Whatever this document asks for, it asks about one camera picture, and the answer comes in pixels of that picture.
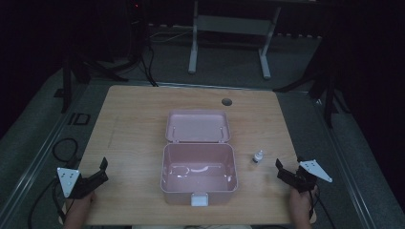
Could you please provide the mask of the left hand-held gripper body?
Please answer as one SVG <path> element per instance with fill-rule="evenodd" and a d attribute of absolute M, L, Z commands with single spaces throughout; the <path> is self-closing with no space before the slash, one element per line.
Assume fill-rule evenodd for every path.
<path fill-rule="evenodd" d="M 90 177 L 83 177 L 78 170 L 68 168 L 56 169 L 65 198 L 84 198 L 108 180 L 104 170 Z"/>

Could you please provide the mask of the black tripod stand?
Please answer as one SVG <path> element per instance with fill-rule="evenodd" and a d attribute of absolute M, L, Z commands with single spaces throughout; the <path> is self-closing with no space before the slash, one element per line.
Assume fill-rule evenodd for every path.
<path fill-rule="evenodd" d="M 77 49 L 68 50 L 62 62 L 62 88 L 58 89 L 54 94 L 55 97 L 63 99 L 61 113 L 65 114 L 73 101 L 72 75 L 75 76 L 79 83 L 88 84 L 91 79 L 89 69 L 93 69 L 114 81 L 126 82 L 127 79 L 118 76 L 117 71 L 128 69 L 136 63 L 137 60 L 132 58 L 124 64 L 107 68 L 84 52 Z"/>
<path fill-rule="evenodd" d="M 274 92 L 286 93 L 312 81 L 309 97 L 319 99 L 323 94 L 325 95 L 323 118 L 327 126 L 331 128 L 334 91 L 339 72 L 344 63 L 345 52 L 345 46 L 342 43 L 332 44 L 323 40 L 307 65 L 303 76 L 284 87 L 274 89 Z"/>

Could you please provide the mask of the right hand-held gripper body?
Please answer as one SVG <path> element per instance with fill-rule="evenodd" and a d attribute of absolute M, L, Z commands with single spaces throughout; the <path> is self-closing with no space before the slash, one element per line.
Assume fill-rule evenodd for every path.
<path fill-rule="evenodd" d="M 318 178 L 321 178 L 326 182 L 333 182 L 333 179 L 315 159 L 300 161 L 299 167 L 295 173 L 284 168 L 283 173 L 278 173 L 277 177 L 284 183 L 297 189 L 300 193 L 314 189 Z"/>

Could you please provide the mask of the pink plastic storage box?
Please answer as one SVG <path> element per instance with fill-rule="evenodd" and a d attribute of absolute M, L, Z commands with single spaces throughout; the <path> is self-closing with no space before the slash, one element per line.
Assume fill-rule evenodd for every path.
<path fill-rule="evenodd" d="M 169 204 L 226 204 L 238 188 L 235 154 L 224 111 L 172 110 L 163 149 L 160 188 Z"/>

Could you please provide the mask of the person's right hand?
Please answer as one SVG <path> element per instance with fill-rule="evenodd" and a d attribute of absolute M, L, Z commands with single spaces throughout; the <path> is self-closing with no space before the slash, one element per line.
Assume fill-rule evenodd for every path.
<path fill-rule="evenodd" d="M 297 189 L 291 187 L 289 193 L 288 208 L 293 215 L 308 214 L 311 209 L 312 200 L 318 193 L 318 188 L 310 190 L 309 192 L 300 193 Z"/>

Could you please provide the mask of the person's left hand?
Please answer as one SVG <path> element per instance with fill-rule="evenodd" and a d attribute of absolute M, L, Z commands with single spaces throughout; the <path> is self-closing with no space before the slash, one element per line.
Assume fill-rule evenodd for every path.
<path fill-rule="evenodd" d="M 96 199 L 96 193 L 91 192 L 84 198 L 79 198 L 75 200 L 74 206 L 79 208 L 89 207 L 91 203 Z"/>

